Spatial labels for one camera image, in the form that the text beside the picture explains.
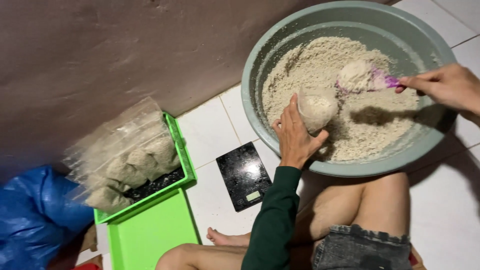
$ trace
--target green plastic tray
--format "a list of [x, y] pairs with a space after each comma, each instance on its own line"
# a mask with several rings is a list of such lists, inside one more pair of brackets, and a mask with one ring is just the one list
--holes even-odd
[[113, 270], [154, 270], [171, 248], [198, 244], [182, 188], [116, 219], [107, 229]]
[[148, 196], [147, 198], [136, 202], [129, 207], [123, 209], [122, 211], [119, 211], [115, 214], [109, 215], [107, 213], [104, 213], [100, 210], [95, 209], [94, 210], [94, 215], [95, 215], [95, 224], [101, 224], [105, 222], [112, 222], [115, 219], [121, 218], [125, 215], [129, 215], [131, 212], [136, 212], [136, 210], [140, 207], [142, 207], [145, 204], [148, 204], [150, 201], [155, 200], [157, 197], [161, 196], [162, 194], [165, 194], [171, 189], [178, 188], [194, 179], [197, 179], [197, 175], [195, 173], [195, 170], [193, 168], [192, 160], [190, 159], [190, 155], [188, 154], [188, 150], [185, 147], [185, 142], [183, 139], [183, 135], [181, 133], [179, 124], [177, 122], [177, 119], [173, 118], [171, 115], [168, 113], [164, 112], [163, 113], [165, 119], [167, 120], [168, 127], [170, 129], [170, 133], [172, 134], [173, 141], [175, 142], [175, 148], [177, 149], [177, 153], [180, 157], [180, 162], [181, 166], [183, 168], [183, 173], [185, 174], [185, 177], [167, 187], [164, 189], [161, 189], [152, 195]]

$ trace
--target right hand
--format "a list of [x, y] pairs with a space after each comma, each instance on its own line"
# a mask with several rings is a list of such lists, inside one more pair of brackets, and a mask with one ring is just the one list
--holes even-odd
[[[418, 90], [419, 94], [425, 94], [437, 103], [480, 116], [480, 80], [459, 64], [403, 77], [400, 84]], [[395, 92], [401, 93], [403, 90], [405, 87], [398, 87]]]

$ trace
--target green sweater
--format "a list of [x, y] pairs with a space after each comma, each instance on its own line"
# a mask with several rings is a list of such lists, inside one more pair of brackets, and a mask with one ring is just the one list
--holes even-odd
[[301, 171], [277, 167], [273, 185], [264, 196], [262, 208], [253, 223], [250, 246], [242, 270], [289, 270], [288, 243], [295, 229], [300, 198], [296, 190]]

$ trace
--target brown wall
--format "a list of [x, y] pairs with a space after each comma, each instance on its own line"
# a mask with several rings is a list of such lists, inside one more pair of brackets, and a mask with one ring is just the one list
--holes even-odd
[[269, 27], [319, 2], [0, 0], [0, 182], [144, 97], [196, 107], [240, 81]]

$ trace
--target gray denim shorts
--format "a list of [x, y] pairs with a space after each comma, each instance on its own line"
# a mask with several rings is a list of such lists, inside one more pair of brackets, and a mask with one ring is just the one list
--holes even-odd
[[313, 255], [314, 270], [410, 270], [410, 239], [352, 226], [334, 225]]

